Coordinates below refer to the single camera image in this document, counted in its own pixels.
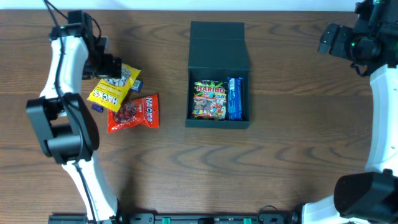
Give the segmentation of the blue Oreo cookie pack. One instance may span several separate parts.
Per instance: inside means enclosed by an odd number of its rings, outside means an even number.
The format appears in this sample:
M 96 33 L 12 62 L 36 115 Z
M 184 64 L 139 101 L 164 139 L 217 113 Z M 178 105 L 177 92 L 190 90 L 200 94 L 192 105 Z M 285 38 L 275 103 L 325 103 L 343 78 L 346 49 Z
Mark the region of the blue Oreo cookie pack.
M 243 78 L 228 78 L 228 118 L 229 120 L 243 119 L 242 106 L 242 83 Z

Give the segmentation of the black cardboard gift box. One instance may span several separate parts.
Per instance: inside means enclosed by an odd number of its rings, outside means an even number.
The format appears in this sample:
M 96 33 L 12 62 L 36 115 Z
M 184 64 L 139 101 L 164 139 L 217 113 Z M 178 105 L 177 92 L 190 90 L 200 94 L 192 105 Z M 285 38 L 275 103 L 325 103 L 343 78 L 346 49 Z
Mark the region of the black cardboard gift box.
M 188 98 L 185 126 L 187 128 L 247 129 L 250 125 L 249 56 L 242 22 L 200 22 L 190 24 L 188 57 Z M 201 80 L 228 84 L 228 78 L 242 78 L 241 120 L 215 121 L 195 119 L 194 83 Z

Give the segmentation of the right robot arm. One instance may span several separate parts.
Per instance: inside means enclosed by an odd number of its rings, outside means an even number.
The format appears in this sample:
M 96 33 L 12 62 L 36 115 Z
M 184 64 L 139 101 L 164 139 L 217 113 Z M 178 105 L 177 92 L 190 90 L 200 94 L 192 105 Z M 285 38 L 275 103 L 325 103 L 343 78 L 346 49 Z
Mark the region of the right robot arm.
M 353 28 L 329 24 L 318 51 L 369 77 L 373 130 L 365 171 L 338 179 L 333 195 L 306 203 L 291 223 L 397 223 L 397 0 L 356 3 Z

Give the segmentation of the yellow Hacks candy bag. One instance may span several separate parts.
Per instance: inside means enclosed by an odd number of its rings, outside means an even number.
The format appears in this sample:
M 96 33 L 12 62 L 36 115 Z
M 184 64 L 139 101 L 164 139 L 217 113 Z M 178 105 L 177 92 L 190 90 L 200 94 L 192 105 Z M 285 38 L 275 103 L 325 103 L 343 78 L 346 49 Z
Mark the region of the yellow Hacks candy bag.
M 140 72 L 139 69 L 122 64 L 121 78 L 101 79 L 87 100 L 113 112 L 118 112 Z

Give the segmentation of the Haribo gummy candy bag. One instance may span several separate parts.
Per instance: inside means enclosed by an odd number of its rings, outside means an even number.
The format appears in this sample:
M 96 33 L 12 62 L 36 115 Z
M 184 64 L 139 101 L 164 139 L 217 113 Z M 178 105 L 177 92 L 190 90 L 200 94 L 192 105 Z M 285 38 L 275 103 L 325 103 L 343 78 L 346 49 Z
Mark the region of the Haribo gummy candy bag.
M 228 99 L 226 82 L 200 80 L 194 83 L 193 119 L 225 120 Z

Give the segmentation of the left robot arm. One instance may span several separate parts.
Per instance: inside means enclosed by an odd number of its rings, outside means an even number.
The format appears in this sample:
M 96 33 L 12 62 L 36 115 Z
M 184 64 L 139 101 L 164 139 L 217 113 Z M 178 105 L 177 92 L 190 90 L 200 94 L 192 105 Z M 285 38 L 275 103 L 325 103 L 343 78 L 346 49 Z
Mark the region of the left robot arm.
M 81 97 L 81 83 L 92 78 L 120 78 L 121 59 L 105 52 L 107 37 L 95 36 L 95 20 L 70 11 L 67 24 L 50 33 L 52 62 L 37 99 L 26 112 L 42 152 L 54 158 L 73 179 L 87 213 L 78 223 L 127 223 L 98 162 L 98 127 Z

